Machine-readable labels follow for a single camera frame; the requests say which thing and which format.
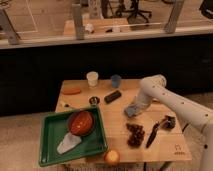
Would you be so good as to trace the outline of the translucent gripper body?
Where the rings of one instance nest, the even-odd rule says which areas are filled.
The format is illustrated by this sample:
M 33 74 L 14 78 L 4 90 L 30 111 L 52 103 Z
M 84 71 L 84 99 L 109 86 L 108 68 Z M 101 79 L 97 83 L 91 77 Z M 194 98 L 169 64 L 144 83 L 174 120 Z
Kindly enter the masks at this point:
M 143 92 L 139 92 L 138 95 L 134 98 L 134 105 L 139 110 L 146 110 L 152 103 L 153 98 Z

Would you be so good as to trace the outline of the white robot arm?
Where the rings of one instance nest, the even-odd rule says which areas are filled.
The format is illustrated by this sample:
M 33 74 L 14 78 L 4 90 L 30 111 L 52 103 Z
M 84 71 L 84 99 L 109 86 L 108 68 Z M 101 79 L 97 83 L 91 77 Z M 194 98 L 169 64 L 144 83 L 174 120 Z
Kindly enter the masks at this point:
M 206 137 L 199 170 L 213 171 L 213 110 L 175 94 L 165 86 L 166 78 L 163 75 L 142 78 L 133 104 L 139 110 L 146 110 L 152 100 L 157 99 L 199 130 Z

